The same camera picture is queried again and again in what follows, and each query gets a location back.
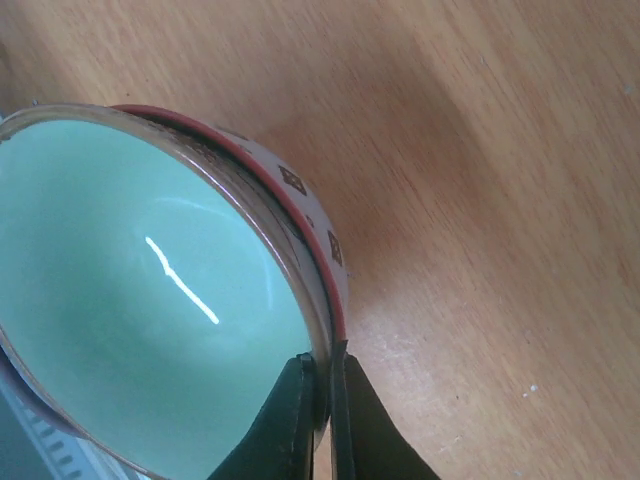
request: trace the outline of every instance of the wood grain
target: wood grain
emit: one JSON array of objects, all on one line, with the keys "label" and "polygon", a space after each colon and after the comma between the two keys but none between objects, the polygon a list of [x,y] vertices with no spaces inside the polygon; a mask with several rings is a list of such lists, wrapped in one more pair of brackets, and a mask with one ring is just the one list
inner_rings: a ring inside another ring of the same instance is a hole
[{"label": "wood grain", "polygon": [[640,478],[639,57],[620,0],[0,0],[0,109],[150,103],[308,180],[447,479]]}]

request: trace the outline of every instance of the ceramic bowl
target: ceramic bowl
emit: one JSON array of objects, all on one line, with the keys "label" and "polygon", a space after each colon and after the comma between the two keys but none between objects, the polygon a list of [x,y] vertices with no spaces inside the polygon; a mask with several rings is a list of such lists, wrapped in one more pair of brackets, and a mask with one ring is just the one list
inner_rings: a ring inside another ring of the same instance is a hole
[{"label": "ceramic bowl", "polygon": [[344,330],[326,258],[234,153],[93,106],[0,125],[2,346],[80,434],[148,475],[206,478],[298,353],[326,422]]}]

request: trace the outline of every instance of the brown diamond motif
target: brown diamond motif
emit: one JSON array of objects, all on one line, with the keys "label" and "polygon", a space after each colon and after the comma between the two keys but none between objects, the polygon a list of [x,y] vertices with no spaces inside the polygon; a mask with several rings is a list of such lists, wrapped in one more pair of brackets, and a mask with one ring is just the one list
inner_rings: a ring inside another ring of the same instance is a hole
[{"label": "brown diamond motif", "polygon": [[338,265],[342,266],[342,252],[340,251],[340,242],[333,234],[331,230],[329,230],[329,243],[331,244],[331,256],[338,263]]},{"label": "brown diamond motif", "polygon": [[278,168],[280,169],[280,173],[282,174],[282,179],[284,180],[284,183],[292,186],[293,188],[298,190],[301,194],[303,194],[306,197],[307,189],[304,188],[304,184],[302,183],[302,180],[300,179],[300,177],[298,177],[292,171],[287,170],[282,165],[278,165]]}]

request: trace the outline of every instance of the bowl rim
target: bowl rim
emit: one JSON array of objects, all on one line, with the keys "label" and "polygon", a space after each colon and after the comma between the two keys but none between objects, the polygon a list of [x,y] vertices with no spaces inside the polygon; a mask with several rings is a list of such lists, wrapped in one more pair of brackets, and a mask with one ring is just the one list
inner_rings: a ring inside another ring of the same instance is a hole
[{"label": "bowl rim", "polygon": [[[320,380],[319,385],[321,388],[316,398],[320,399],[321,404],[323,402],[326,403],[329,396],[328,377],[332,332],[326,330],[325,323],[321,320],[318,312],[316,312],[311,300],[311,294],[303,281],[301,272],[297,269],[293,260],[287,255],[280,254],[286,247],[274,241],[274,238],[277,237],[271,234],[271,229],[266,222],[260,219],[260,215],[255,212],[251,204],[244,201],[243,195],[238,191],[239,189],[216,178],[216,173],[211,169],[203,155],[187,145],[180,144],[172,134],[163,130],[162,124],[156,124],[153,121],[115,108],[88,104],[47,104],[29,107],[6,117],[0,122],[0,143],[9,140],[15,133],[32,125],[57,120],[75,120],[94,123],[139,138],[188,167],[232,205],[267,248],[291,288],[307,326],[307,332],[312,345],[313,358],[317,365]],[[11,361],[14,362],[14,365],[29,379],[36,389],[36,393],[77,430],[81,438],[89,439],[109,455],[149,478],[159,480],[165,478],[123,457],[112,450],[113,446],[109,447],[97,440],[90,432],[85,430],[82,425],[78,424],[68,412],[61,408],[55,399],[47,393],[43,386],[32,375],[20,355],[15,351],[1,323],[0,344]],[[319,418],[320,416],[317,417],[314,422],[315,430],[321,434],[324,431],[327,419],[324,414],[322,418]]]},{"label": "bowl rim", "polygon": [[233,132],[228,132],[226,129],[219,126],[212,127],[189,116],[174,112],[173,110],[154,107],[151,105],[120,104],[114,105],[111,108],[130,113],[132,115],[140,116],[142,118],[150,119],[152,121],[155,118],[158,118],[160,120],[175,122],[177,125],[194,131],[199,135],[209,138],[212,142],[217,143],[220,147],[231,153],[234,158],[245,168],[254,173],[269,189],[269,191],[275,195],[277,200],[287,211],[287,213],[292,217],[294,222],[298,225],[298,228],[300,228],[300,230],[302,231],[305,241],[311,249],[314,260],[319,267],[325,287],[327,288],[332,311],[332,323],[334,327],[333,333],[335,337],[334,342],[337,343],[347,339],[346,312],[340,294],[338,293],[338,284],[333,273],[331,272],[331,267],[325,259],[322,246],[316,238],[313,229],[305,219],[305,214],[300,210],[295,201],[291,199],[291,197],[282,188],[282,186],[277,183],[267,172],[267,170],[260,164],[260,162],[258,162],[253,157],[253,155],[249,154],[246,150],[239,147],[235,142],[220,133],[217,129],[224,130],[231,135],[235,135]]}]

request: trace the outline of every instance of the table surface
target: table surface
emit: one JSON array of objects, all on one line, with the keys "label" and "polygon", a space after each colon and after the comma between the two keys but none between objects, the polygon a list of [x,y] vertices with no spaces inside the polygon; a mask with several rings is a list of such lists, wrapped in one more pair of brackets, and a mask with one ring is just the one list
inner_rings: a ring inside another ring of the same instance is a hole
[{"label": "table surface", "polygon": [[0,12],[5,112],[154,104],[303,175],[352,272],[350,350],[443,478],[640,478],[636,2]]}]

